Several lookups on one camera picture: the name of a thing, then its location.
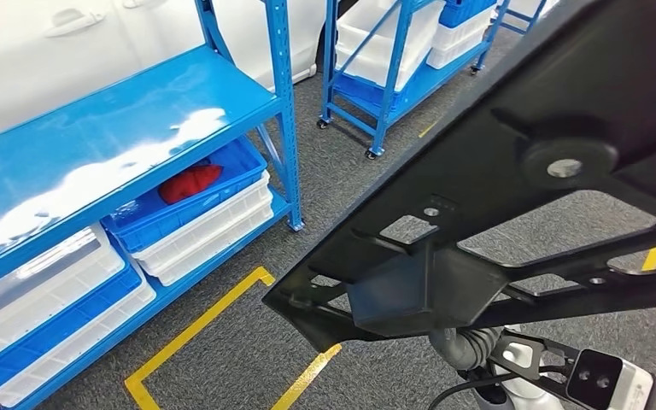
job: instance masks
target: car door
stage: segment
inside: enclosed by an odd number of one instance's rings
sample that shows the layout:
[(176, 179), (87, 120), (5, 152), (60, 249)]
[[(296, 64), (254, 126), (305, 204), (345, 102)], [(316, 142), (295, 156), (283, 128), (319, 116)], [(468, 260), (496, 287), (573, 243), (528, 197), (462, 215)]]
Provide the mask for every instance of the car door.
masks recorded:
[(0, 0), (0, 132), (139, 69), (112, 0)]

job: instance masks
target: black metal bracket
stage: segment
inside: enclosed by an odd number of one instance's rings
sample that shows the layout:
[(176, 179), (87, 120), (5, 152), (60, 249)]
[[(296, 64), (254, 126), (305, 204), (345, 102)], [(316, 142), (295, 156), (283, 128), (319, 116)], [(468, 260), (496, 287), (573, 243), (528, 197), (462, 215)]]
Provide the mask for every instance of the black metal bracket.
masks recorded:
[[(643, 40), (626, 42), (642, 32)], [(503, 266), (458, 242), (576, 190), (656, 216), (656, 2), (561, 4), (452, 107), (267, 293), (318, 350), (446, 327), (485, 328), (656, 307), (656, 271), (613, 269), (656, 247), (645, 231)], [(404, 215), (436, 229), (381, 231)], [(576, 286), (516, 285), (555, 274)], [(313, 288), (323, 275), (341, 283)], [(348, 294), (351, 312), (329, 305)], [(509, 296), (496, 301), (498, 293)]]

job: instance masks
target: red cloth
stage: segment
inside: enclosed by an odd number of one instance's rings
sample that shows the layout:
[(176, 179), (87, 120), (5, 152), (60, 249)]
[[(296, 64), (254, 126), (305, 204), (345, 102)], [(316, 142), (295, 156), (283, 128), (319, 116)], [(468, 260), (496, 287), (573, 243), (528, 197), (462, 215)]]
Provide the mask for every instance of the red cloth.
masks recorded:
[(219, 165), (195, 165), (163, 182), (158, 191), (162, 200), (172, 205), (204, 191), (221, 173)]

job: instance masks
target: gray hose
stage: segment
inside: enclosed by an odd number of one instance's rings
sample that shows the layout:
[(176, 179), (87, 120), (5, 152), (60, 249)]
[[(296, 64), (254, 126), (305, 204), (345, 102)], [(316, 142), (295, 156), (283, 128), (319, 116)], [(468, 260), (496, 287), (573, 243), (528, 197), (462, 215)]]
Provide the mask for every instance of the gray hose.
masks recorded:
[(500, 334), (500, 327), (472, 331), (436, 329), (429, 333), (429, 341), (451, 367), (471, 370), (487, 360)]

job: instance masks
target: shelf board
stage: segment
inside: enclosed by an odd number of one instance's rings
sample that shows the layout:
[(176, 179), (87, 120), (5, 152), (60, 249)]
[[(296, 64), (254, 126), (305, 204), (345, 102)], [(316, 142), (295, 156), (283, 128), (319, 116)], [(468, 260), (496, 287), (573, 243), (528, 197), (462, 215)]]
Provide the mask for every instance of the shelf board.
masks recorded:
[(36, 407), (41, 401), (54, 394), (54, 392), (56, 392), (69, 380), (74, 378), (80, 372), (84, 371), (86, 367), (97, 361), (97, 359), (102, 357), (102, 355), (107, 353), (107, 351), (116, 346), (117, 343), (121, 342), (127, 336), (133, 333), (137, 328), (139, 328), (139, 326), (146, 323), (167, 305), (184, 294), (189, 288), (208, 276), (212, 271), (214, 271), (215, 268), (219, 267), (223, 262), (227, 261), (230, 257), (244, 248), (245, 245), (260, 236), (263, 232), (265, 232), (265, 230), (267, 230), (267, 228), (273, 226), (276, 222), (281, 220), (289, 212), (290, 206), (287, 201), (285, 201), (285, 199), (280, 196), (280, 194), (277, 193), (277, 191), (275, 191), (272, 187), (271, 192), (271, 208), (273, 217), (270, 220), (266, 221), (254, 231), (244, 236), (234, 244), (230, 245), (229, 248), (223, 250), (209, 261), (206, 261), (200, 267), (188, 273), (186, 276), (171, 286), (162, 286), (159, 280), (148, 276), (147, 280), (157, 294), (156, 298), (149, 305), (132, 316), (129, 320), (127, 320), (125, 324), (110, 333), (109, 336), (105, 337), (96, 346), (82, 354), (73, 363), (69, 364), (69, 366), (59, 372), (49, 382), (41, 386), (24, 401), (14, 407), (14, 409), (29, 410)]
[[(479, 54), (484, 52), (489, 46), (490, 44), (488, 42), (483, 41), (481, 44), (467, 51), (460, 57), (456, 58), (438, 70), (429, 67), (429, 65), (426, 63), (421, 64), (413, 77), (408, 80), (404, 86), (404, 90), (401, 95), (401, 101), (397, 104), (395, 110), (389, 113), (389, 126), (396, 123), (401, 119), (401, 117), (419, 105), (419, 103), (424, 101), (439, 87), (446, 84), (451, 78), (455, 76), (455, 74), (466, 67), (470, 62), (472, 62), (474, 58), (478, 57)], [(372, 102), (369, 102), (360, 97), (350, 96), (340, 92), (339, 90), (336, 91), (341, 96), (341, 98), (348, 100), (356, 107), (372, 115), (374, 118), (377, 118), (380, 115), (380, 107), (377, 107)]]
[(281, 107), (199, 47), (0, 134), (0, 277)]

